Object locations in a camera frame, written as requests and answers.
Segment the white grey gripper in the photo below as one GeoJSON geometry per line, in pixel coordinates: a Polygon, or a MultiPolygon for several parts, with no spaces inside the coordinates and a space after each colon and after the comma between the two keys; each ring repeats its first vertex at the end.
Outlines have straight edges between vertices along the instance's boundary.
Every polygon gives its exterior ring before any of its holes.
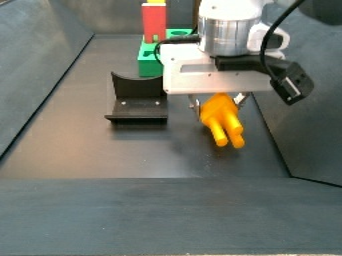
{"type": "Polygon", "coordinates": [[[227,64],[218,66],[196,44],[162,44],[160,61],[162,90],[166,94],[189,94],[188,108],[196,119],[200,119],[200,101],[193,94],[241,92],[233,97],[236,107],[241,108],[248,92],[272,89],[256,55],[227,58],[227,64]]]}

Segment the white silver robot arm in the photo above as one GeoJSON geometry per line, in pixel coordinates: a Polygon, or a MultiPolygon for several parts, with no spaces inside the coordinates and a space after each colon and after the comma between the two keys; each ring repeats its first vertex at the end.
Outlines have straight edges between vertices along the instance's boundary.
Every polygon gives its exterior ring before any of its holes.
{"type": "Polygon", "coordinates": [[[185,95],[194,112],[198,94],[232,92],[240,104],[251,92],[271,89],[259,58],[281,59],[289,43],[289,35],[276,28],[268,45],[261,45],[271,30],[261,22],[263,8],[277,1],[201,0],[197,33],[160,44],[162,90],[185,95]]]}

